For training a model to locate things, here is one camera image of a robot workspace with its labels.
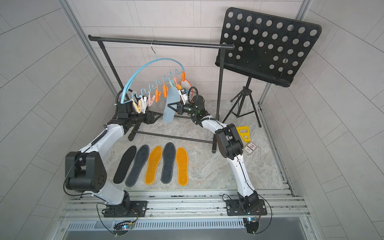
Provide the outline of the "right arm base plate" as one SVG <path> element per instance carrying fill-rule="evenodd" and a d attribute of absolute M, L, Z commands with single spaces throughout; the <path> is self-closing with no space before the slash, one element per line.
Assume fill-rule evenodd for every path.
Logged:
<path fill-rule="evenodd" d="M 254 207 L 242 209 L 239 200 L 226 199 L 226 209 L 228 216 L 266 216 L 268 210 L 264 200 L 259 200 Z"/>

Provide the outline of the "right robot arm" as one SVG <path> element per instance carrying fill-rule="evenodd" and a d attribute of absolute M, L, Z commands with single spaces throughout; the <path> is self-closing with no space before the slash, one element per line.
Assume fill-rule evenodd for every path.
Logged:
<path fill-rule="evenodd" d="M 239 196 L 239 208 L 250 215 L 259 211 L 266 215 L 266 205 L 254 189 L 246 170 L 243 158 L 243 142 L 234 124 L 224 124 L 215 119 L 205 109 L 205 100 L 198 94 L 196 87 L 178 91 L 179 96 L 167 104 L 166 110 L 182 115 L 188 114 L 195 125 L 199 125 L 215 134 L 221 155 L 228 160 L 234 173 Z"/>

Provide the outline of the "black shoe insole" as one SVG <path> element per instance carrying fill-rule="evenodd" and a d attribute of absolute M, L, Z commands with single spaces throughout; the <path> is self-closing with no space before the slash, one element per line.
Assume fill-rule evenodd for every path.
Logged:
<path fill-rule="evenodd" d="M 113 182 L 115 184 L 120 184 L 125 179 L 128 169 L 136 156 L 136 152 L 137 152 L 137 147 L 131 146 L 123 154 L 113 179 Z"/>

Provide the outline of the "light blue insole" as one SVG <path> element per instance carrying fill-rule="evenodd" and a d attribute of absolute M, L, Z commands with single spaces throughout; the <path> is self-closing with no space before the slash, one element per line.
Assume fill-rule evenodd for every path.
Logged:
<path fill-rule="evenodd" d="M 176 88 L 170 88 L 168 91 L 166 107 L 163 114 L 163 120 L 165 123 L 171 123 L 174 119 L 177 110 L 173 110 L 172 107 L 177 106 L 180 101 L 180 94 Z"/>

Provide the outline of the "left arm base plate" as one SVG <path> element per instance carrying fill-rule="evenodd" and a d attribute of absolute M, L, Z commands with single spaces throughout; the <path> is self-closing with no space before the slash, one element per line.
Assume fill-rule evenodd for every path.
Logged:
<path fill-rule="evenodd" d="M 106 205 L 102 210 L 105 218 L 141 218 L 146 215 L 148 201 L 133 201 L 129 205 L 122 203 L 120 205 Z"/>

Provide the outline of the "black garment rack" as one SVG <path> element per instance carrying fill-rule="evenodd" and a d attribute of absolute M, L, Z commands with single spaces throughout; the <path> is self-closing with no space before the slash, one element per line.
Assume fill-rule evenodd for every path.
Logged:
<path fill-rule="evenodd" d="M 143 65 L 141 68 L 139 68 L 128 80 L 127 84 L 123 86 L 121 79 L 115 69 L 115 66 L 112 63 L 112 60 L 105 48 L 104 42 L 111 42 L 111 43 L 126 43 L 126 44 L 142 44 L 142 45 L 164 45 L 164 46 L 173 46 L 173 47 L 190 47 L 190 48 L 206 48 L 206 49 L 218 49 L 220 52 L 220 76 L 219 76 L 219 86 L 218 86 L 218 99 L 217 99 L 217 112 L 216 117 L 220 117 L 220 101 L 221 101 L 221 92 L 222 92 L 222 84 L 223 84 L 223 74 L 224 74 L 224 59 L 225 59 L 225 52 L 229 50 L 234 50 L 234 45 L 227 45 L 227 44 L 202 44 L 202 43 L 185 43 L 185 42 L 167 42 L 167 41 L 157 41 L 157 40 L 137 40 L 137 39 L 122 39 L 122 38 L 107 38 L 107 37 L 95 37 L 95 36 L 88 36 L 89 40 L 92 42 L 97 42 L 102 49 L 105 58 L 107 59 L 109 66 L 111 67 L 111 70 L 113 71 L 119 85 L 122 88 L 122 99 L 121 104 L 127 104 L 129 102 L 134 103 L 133 107 L 135 109 L 138 109 L 139 106 L 143 106 L 144 101 L 141 101 L 141 98 L 144 96 L 148 96 L 147 104 L 152 105 L 153 102 L 158 102 L 160 99 L 161 94 L 164 94 L 164 97 L 167 98 L 168 91 L 170 88 L 176 88 L 178 84 L 176 83 L 176 75 L 179 74 L 178 71 L 175 71 L 174 73 L 169 73 L 169 77 L 164 76 L 163 79 L 157 80 L 154 85 L 150 84 L 149 89 L 146 90 L 143 88 L 141 91 L 146 92 L 145 94 L 137 95 L 135 92 L 133 92 L 130 89 L 130 86 L 134 82 L 137 74 L 142 71 L 147 66 L 159 62 L 159 61 L 172 61 L 177 63 L 181 68 L 182 72 L 185 72 L 184 66 L 170 58 L 162 58 L 159 59 L 157 56 L 155 56 L 155 59 L 153 61 L 150 61 Z"/>

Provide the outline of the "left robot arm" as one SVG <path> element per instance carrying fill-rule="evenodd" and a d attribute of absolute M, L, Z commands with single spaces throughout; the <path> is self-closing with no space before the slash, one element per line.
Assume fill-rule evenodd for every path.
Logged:
<path fill-rule="evenodd" d="M 116 113 L 103 132 L 79 151 L 66 155 L 63 183 L 64 192 L 73 190 L 78 196 L 90 194 L 103 200 L 107 206 L 104 216 L 109 218 L 127 216 L 133 208 L 128 192 L 108 181 L 103 157 L 132 126 L 153 124 L 162 116 L 150 110 L 135 114 L 131 102 L 120 104 L 119 100 L 115 100 L 115 106 Z"/>

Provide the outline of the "blue multi-clip hanger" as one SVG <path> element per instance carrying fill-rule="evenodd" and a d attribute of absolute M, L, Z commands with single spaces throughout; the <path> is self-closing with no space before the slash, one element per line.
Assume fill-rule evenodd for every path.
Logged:
<path fill-rule="evenodd" d="M 181 86 L 182 72 L 194 65 L 195 49 L 180 46 L 156 46 L 157 41 L 150 41 L 149 45 L 144 44 L 119 44 L 119 48 L 110 48 L 111 59 L 116 65 L 121 81 L 125 86 L 129 79 L 135 75 L 145 64 L 136 76 L 130 89 L 142 92 L 142 88 L 147 91 L 156 90 L 156 83 L 162 82 L 163 77 L 173 80 L 178 79 L 176 86 Z"/>

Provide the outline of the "dark grey shoe insole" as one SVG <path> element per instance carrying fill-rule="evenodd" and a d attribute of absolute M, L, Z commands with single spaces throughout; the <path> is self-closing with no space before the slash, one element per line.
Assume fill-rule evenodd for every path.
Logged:
<path fill-rule="evenodd" d="M 134 159 L 134 165 L 125 182 L 127 187 L 132 187 L 137 182 L 139 175 L 141 173 L 141 170 L 143 169 L 144 164 L 147 162 L 149 158 L 149 154 L 150 154 L 149 151 L 150 151 L 150 148 L 148 145 L 143 145 L 139 148 Z"/>

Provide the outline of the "orange yellow shoe insole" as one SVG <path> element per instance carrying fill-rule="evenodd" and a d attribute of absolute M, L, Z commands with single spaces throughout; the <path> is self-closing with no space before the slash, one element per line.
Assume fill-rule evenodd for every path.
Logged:
<path fill-rule="evenodd" d="M 148 167 L 145 175 L 145 184 L 152 185 L 155 182 L 158 165 L 162 159 L 163 149 L 156 146 L 149 155 Z"/>

